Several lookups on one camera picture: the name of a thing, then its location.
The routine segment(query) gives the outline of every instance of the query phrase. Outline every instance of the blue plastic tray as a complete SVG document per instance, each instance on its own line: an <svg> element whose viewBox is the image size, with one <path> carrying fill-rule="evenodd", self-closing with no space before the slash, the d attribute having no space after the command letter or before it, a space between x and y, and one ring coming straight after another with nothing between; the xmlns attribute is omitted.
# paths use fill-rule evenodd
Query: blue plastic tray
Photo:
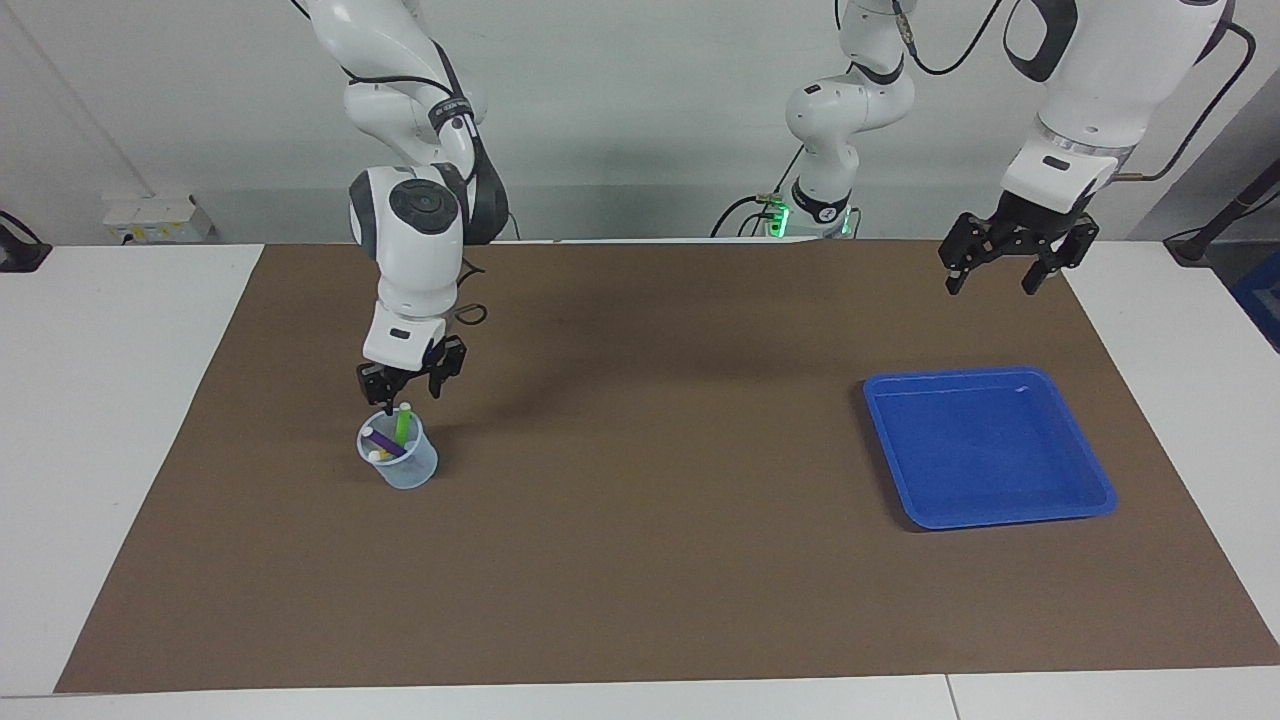
<svg viewBox="0 0 1280 720"><path fill-rule="evenodd" d="M1115 489L1043 370L876 375L864 392L902 507L923 528L1115 510Z"/></svg>

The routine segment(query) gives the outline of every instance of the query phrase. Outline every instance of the tabletop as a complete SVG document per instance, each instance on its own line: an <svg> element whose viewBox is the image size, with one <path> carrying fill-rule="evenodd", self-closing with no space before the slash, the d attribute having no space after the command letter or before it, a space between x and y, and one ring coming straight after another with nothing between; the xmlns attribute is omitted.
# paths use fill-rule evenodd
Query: tabletop
<svg viewBox="0 0 1280 720"><path fill-rule="evenodd" d="M0 279L0 717L1270 717L1280 706L1280 667L46 697L260 252L59 249L40 273ZM1212 273L1158 245L1098 243L1068 279L1277 634L1280 356Z"/></svg>

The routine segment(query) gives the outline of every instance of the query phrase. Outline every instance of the brown table mat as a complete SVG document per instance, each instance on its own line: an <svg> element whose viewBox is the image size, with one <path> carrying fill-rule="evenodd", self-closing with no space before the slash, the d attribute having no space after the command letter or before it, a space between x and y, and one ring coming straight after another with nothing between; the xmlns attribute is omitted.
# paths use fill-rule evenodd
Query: brown table mat
<svg viewBox="0 0 1280 720"><path fill-rule="evenodd" d="M948 297L934 247L468 250L492 316L407 393L443 457L411 492L353 448L374 265L268 247L58 691L1280 662L1066 283ZM1010 364L1119 510L920 532L861 382Z"/></svg>

